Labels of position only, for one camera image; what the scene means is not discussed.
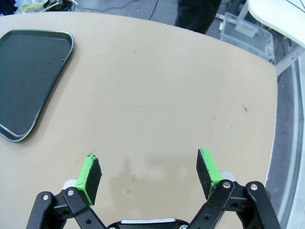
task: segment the tray rim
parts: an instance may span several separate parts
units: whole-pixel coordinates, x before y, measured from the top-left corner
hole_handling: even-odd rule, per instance
[[[38,116],[40,115],[41,110],[42,110],[42,108],[44,107],[45,102],[46,102],[47,98],[49,97],[49,94],[51,93],[51,91],[52,91],[52,89],[53,89],[53,86],[54,86],[55,82],[57,81],[57,79],[58,79],[60,73],[62,72],[62,69],[63,69],[64,66],[66,65],[67,60],[70,58],[71,53],[72,53],[73,48],[74,48],[74,37],[73,37],[73,35],[72,35],[71,33],[67,32],[67,31],[50,31],[50,30],[11,30],[11,31],[8,31],[6,34],[4,34],[4,35],[0,38],[0,46],[1,46],[2,43],[5,41],[5,39],[7,39],[8,37],[14,35],[14,34],[13,34],[14,32],[17,32],[17,33],[18,33],[18,32],[33,32],[33,33],[36,33],[36,32],[37,32],[37,33],[42,33],[42,34],[47,32],[47,33],[52,33],[52,34],[59,34],[59,33],[65,34],[65,35],[68,35],[68,37],[70,38],[70,41],[68,41],[68,42],[70,43],[70,50],[68,51],[68,53],[67,53],[67,55],[66,55],[66,57],[65,57],[64,64],[62,65],[59,74],[58,74],[57,77],[53,80],[52,86],[51,86],[50,90],[46,93],[46,96],[45,96],[45,98],[44,98],[43,104],[42,104],[41,107],[39,107],[39,109],[37,110],[37,114],[36,114],[36,116],[35,116],[35,118],[34,118],[34,120],[33,120],[33,123],[32,123],[32,125],[31,125],[31,127],[28,129],[28,131],[25,132],[25,133],[22,134],[22,135],[17,135],[17,134],[13,133],[11,130],[9,130],[7,127],[5,127],[4,125],[2,125],[2,124],[0,123],[0,136],[4,137],[4,138],[5,138],[6,140],[8,140],[9,142],[19,142],[19,141],[23,140],[26,136],[28,136],[29,133],[32,131],[33,127],[34,127],[35,124],[36,124],[36,121],[37,121],[37,119],[38,119]],[[7,134],[11,135],[14,139],[13,139],[13,138],[9,138],[8,135],[5,135],[5,133],[3,133],[3,130],[4,130]]]

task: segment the gray floor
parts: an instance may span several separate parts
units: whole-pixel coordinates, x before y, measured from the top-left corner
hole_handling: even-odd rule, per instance
[[[109,7],[122,7],[130,0],[78,0],[87,12],[100,12]],[[157,0],[137,0],[129,3],[123,9],[109,9],[101,13],[115,14],[122,16],[149,19]],[[177,0],[159,0],[156,10],[152,16],[152,21],[157,21],[169,25],[174,25],[177,10]],[[226,5],[221,5],[219,13],[224,14]],[[206,35],[219,39],[219,25],[221,20],[215,19]],[[274,52],[275,63],[282,59],[288,52],[289,40],[275,31]],[[290,162],[292,147],[292,132],[294,122],[294,100],[291,68],[284,71],[278,82],[278,104],[277,121],[275,130],[274,150],[271,160],[271,167],[266,184],[266,189],[270,193],[271,202],[276,212],[278,212],[282,195],[284,192],[287,169]]]

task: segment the beige table surface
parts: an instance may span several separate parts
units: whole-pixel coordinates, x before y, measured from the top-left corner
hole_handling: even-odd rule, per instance
[[[106,225],[190,221],[205,202],[198,148],[209,148],[241,185],[265,182],[277,96],[268,62],[192,31],[120,16],[0,17],[0,36],[14,29],[68,31],[75,47],[32,133],[20,143],[0,137],[0,228],[25,228],[36,195],[59,193],[91,152],[103,171],[93,208]],[[241,228],[235,213],[225,213],[217,228],[234,226]]]

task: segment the person's leg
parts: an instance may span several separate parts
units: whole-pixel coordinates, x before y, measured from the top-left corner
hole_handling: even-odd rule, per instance
[[[205,34],[221,0],[178,0],[175,26]]]

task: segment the green foam pad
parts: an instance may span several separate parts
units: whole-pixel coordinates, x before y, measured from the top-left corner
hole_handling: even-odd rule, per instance
[[[94,205],[101,177],[102,171],[98,158],[93,154],[88,155],[75,187],[84,195],[90,206]]]
[[[208,199],[217,184],[222,180],[208,149],[198,149],[196,168],[205,198]]]

